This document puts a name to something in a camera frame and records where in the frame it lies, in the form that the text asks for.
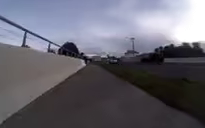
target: concrete wall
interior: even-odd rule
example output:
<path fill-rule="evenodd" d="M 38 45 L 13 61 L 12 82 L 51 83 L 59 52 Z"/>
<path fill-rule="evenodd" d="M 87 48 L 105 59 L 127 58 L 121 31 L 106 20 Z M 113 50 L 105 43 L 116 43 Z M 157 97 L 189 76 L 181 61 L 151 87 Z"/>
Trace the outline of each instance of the concrete wall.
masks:
<path fill-rule="evenodd" d="M 0 124 L 82 67 L 80 59 L 0 44 Z"/>
<path fill-rule="evenodd" d="M 196 58 L 166 58 L 166 63 L 205 63 L 205 57 Z"/>

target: cloudy sky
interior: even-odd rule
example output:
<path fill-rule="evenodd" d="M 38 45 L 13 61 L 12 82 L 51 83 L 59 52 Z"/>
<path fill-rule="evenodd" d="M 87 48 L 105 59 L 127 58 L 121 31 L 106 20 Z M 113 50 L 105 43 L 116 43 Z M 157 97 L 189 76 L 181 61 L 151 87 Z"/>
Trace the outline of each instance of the cloudy sky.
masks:
<path fill-rule="evenodd" d="M 139 52 L 205 41 L 205 0 L 0 0 L 0 14 L 56 43 L 73 41 L 86 53 L 123 53 L 131 48 L 128 37 L 136 38 Z M 5 23 L 0 27 L 22 36 Z"/>

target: concrete path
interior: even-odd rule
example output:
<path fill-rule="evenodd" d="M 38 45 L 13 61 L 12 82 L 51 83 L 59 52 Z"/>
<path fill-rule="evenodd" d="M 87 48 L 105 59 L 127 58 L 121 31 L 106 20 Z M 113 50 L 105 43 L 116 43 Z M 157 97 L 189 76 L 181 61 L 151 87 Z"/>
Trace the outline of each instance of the concrete path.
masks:
<path fill-rule="evenodd" d="M 9 118 L 2 128 L 202 128 L 104 69 L 89 65 Z"/>

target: street light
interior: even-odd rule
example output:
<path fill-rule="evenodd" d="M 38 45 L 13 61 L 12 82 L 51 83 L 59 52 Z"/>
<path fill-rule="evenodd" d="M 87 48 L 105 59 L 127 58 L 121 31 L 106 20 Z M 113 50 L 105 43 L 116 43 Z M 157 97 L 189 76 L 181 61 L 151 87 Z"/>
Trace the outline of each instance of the street light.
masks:
<path fill-rule="evenodd" d="M 130 39 L 132 43 L 132 52 L 133 52 L 133 55 L 135 55 L 135 38 L 134 37 L 126 37 L 126 38 Z"/>

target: grassy field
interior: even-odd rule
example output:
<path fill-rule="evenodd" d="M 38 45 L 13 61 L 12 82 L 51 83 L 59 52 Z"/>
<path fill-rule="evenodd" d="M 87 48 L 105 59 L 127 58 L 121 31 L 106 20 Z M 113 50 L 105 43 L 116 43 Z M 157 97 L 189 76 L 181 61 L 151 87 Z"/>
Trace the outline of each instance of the grassy field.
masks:
<path fill-rule="evenodd" d="M 205 83 L 186 78 L 164 78 L 124 65 L 100 65 L 165 104 L 187 112 L 205 124 Z"/>

